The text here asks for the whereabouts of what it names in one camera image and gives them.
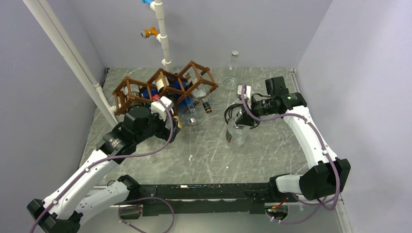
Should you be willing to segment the clear glass bottle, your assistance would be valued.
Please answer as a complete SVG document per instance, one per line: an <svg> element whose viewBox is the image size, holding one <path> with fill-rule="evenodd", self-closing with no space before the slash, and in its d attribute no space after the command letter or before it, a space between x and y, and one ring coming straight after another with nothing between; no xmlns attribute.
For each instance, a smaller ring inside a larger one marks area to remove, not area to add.
<svg viewBox="0 0 412 233"><path fill-rule="evenodd" d="M228 121L225 138L228 145L232 148L241 147L249 134L251 127L238 123L238 121L243 120L243 117L244 115L238 112Z"/></svg>
<svg viewBox="0 0 412 233"><path fill-rule="evenodd" d="M238 86L240 66L238 63L239 52L233 50L231 53L230 61L224 66L223 71L223 86L227 90L234 90Z"/></svg>

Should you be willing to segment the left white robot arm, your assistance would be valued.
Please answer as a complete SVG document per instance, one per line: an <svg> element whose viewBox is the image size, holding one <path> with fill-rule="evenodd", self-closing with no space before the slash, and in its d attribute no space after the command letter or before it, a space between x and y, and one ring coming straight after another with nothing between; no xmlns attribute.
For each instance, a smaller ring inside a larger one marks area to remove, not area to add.
<svg viewBox="0 0 412 233"><path fill-rule="evenodd" d="M112 185L90 195L106 174L125 159L136 156L136 147L156 136L167 143L177 133L173 105L164 100L150 107L134 106L112 131L105 134L87 161L56 191L43 200L32 200L27 209L34 226L47 233L76 233L82 225L110 206L135 203L141 197L140 184L131 176L120 176Z"/></svg>

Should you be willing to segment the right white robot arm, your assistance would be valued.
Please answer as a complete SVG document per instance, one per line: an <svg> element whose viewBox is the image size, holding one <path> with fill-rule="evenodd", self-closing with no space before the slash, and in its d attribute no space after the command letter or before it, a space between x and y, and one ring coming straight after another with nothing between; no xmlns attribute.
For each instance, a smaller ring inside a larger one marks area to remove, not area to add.
<svg viewBox="0 0 412 233"><path fill-rule="evenodd" d="M253 98L251 87L238 86L242 101L237 125L254 126L257 122L283 119L301 146L309 170L303 175L283 174L271 177L268 196L280 201L290 194L300 194L307 200L317 200L333 195L338 198L347 181L351 165L340 159L326 143L315 125L308 105L299 92L289 92L283 77L265 81L268 97Z"/></svg>

